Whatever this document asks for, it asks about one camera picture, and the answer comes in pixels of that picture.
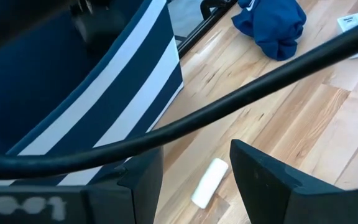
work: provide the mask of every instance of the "crumpled blue shirt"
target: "crumpled blue shirt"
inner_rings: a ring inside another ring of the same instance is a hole
[[[234,26],[253,37],[264,54],[275,60],[295,55],[306,22],[296,0],[239,0],[242,12],[232,18]]]

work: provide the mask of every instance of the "wooden floor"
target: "wooden floor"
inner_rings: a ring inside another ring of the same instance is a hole
[[[358,0],[299,0],[308,20],[296,55],[334,37],[336,19]],[[191,113],[282,65],[240,34],[235,6],[182,59],[185,88],[158,126]],[[358,58],[346,60],[165,146],[156,223],[250,223],[232,171],[209,207],[190,197],[215,157],[229,161],[231,139],[343,189],[358,188]]]

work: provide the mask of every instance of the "black cable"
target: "black cable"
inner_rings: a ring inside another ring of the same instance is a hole
[[[358,53],[358,26],[214,103],[142,136],[66,156],[0,156],[0,179],[65,174],[138,155],[202,128],[356,53]]]

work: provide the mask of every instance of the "white roll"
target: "white roll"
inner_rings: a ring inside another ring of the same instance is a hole
[[[223,160],[218,158],[212,160],[191,196],[191,201],[200,208],[205,209],[228,168],[228,164]]]

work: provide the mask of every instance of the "wood grain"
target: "wood grain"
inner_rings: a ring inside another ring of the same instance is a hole
[[[308,20],[295,56],[336,35],[336,19],[358,12],[358,0],[298,0]],[[285,62],[263,55],[236,30],[234,6],[182,59],[185,88],[157,127],[179,119]],[[296,168],[345,189],[358,188],[358,58],[294,83],[165,146],[155,223],[248,223],[231,167],[209,206],[190,197],[209,163],[230,164],[241,139]]]

